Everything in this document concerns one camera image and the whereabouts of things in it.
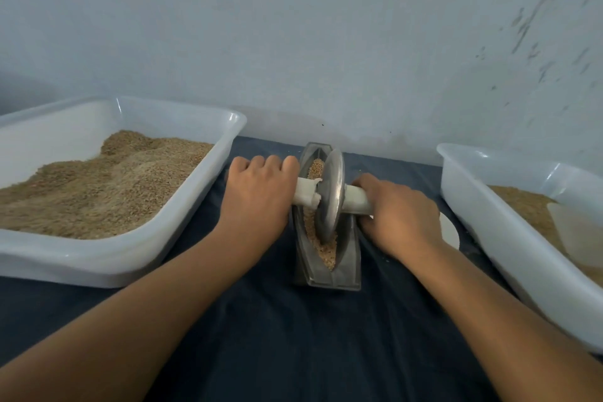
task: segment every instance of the light blue wall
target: light blue wall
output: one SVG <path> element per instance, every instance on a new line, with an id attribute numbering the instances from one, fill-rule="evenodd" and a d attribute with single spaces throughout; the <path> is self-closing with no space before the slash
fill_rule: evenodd
<path id="1" fill-rule="evenodd" d="M 284 142 L 603 173 L 602 32 L 602 0 L 0 0 L 0 109 L 130 94 L 239 109 Z"/>

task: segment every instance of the pile of grain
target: pile of grain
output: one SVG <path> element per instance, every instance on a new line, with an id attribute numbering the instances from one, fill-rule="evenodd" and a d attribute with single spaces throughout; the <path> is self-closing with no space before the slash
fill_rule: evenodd
<path id="1" fill-rule="evenodd" d="M 324 169 L 324 162 L 320 159 L 315 159 L 310 166 L 310 170 L 308 171 L 307 177 L 310 179 L 322 178 Z M 318 251 L 318 255 L 323 260 L 324 265 L 327 266 L 329 270 L 335 269 L 335 259 L 336 259 L 336 249 L 337 249 L 337 232 L 333 234 L 333 238 L 330 242 L 323 245 L 320 243 L 320 240 L 316 236 L 316 228 L 314 227 L 314 215 L 316 211 L 311 208 L 304 207 L 303 208 L 303 221 L 306 227 L 307 237 L 312 242 L 312 245 Z"/>
<path id="2" fill-rule="evenodd" d="M 549 213 L 549 209 L 546 207 L 547 204 L 551 202 L 556 203 L 555 200 L 549 199 L 542 194 L 529 193 L 512 187 L 490 186 L 490 188 L 502 200 L 508 203 L 519 216 L 524 218 L 528 224 L 536 229 L 540 235 L 546 238 L 552 246 L 557 248 L 561 254 L 580 269 L 584 275 L 603 287 L 603 269 L 580 264 L 579 262 L 572 260 L 567 254 L 561 238 L 557 233 L 557 228 Z"/>
<path id="3" fill-rule="evenodd" d="M 212 148 L 119 131 L 88 161 L 53 162 L 0 189 L 0 228 L 105 238 L 153 218 Z"/>

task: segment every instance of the brown grain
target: brown grain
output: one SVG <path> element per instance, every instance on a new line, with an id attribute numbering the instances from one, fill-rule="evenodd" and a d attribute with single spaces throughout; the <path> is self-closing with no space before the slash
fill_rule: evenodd
<path id="1" fill-rule="evenodd" d="M 53 162 L 0 189 L 0 228 L 81 239 L 131 231 L 159 212 L 212 146 L 119 131 L 95 158 Z"/>
<path id="2" fill-rule="evenodd" d="M 322 178 L 324 169 L 324 162 L 320 159 L 314 159 L 312 165 L 310 166 L 310 170 L 308 171 L 307 177 L 310 179 Z M 307 238 L 310 239 L 310 242 L 318 251 L 318 255 L 323 260 L 324 265 L 327 266 L 329 270 L 335 269 L 335 261 L 337 256 L 337 232 L 334 232 L 333 238 L 330 242 L 326 244 L 320 243 L 316 235 L 316 228 L 314 225 L 314 215 L 316 215 L 316 211 L 311 208 L 304 207 L 303 208 L 303 221 L 306 228 Z"/>
<path id="3" fill-rule="evenodd" d="M 547 204 L 551 202 L 556 204 L 556 200 L 542 194 L 530 193 L 513 187 L 490 186 L 490 188 L 502 200 L 508 203 L 519 216 L 524 218 L 528 224 L 537 230 L 540 235 L 546 238 L 552 246 L 557 248 L 561 254 L 580 269 L 584 275 L 603 287 L 603 269 L 580 264 L 579 262 L 572 260 L 567 254 L 562 240 L 559 237 L 559 233 L 557 232 L 557 228 L 555 227 L 555 222 L 549 213 L 549 209 L 546 207 Z"/>

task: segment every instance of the white container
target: white container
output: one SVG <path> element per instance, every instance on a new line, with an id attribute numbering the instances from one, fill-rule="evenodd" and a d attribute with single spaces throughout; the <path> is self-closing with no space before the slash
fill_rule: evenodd
<path id="1" fill-rule="evenodd" d="M 0 117 L 0 188 L 50 162 L 94 157 L 121 129 L 215 144 L 162 209 L 130 232 L 78 240 L 0 230 L 0 275 L 97 287 L 124 286 L 143 276 L 169 251 L 246 122 L 227 109 L 135 97 L 66 100 Z"/>
<path id="2" fill-rule="evenodd" d="M 603 289 L 487 185 L 544 194 L 603 224 L 603 179 L 559 162 L 444 143 L 442 194 L 521 300 L 603 351 Z"/>

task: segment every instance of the dark blue tablecloth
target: dark blue tablecloth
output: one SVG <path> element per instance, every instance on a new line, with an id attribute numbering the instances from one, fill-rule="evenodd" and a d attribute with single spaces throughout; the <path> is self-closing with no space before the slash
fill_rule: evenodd
<path id="1" fill-rule="evenodd" d="M 299 156 L 302 147 L 239 137 L 231 158 Z M 440 196 L 441 168 L 345 154 L 345 178 L 362 172 L 435 200 L 455 224 L 461 251 L 500 275 Z M 172 258 L 217 223 L 224 176 L 177 240 Z M 290 225 L 259 264 L 188 332 L 148 394 L 157 401 L 496 400 L 486 375 L 440 306 L 401 264 L 365 238 L 362 290 L 291 284 Z M 115 290 L 0 277 L 0 365 L 94 307 Z"/>

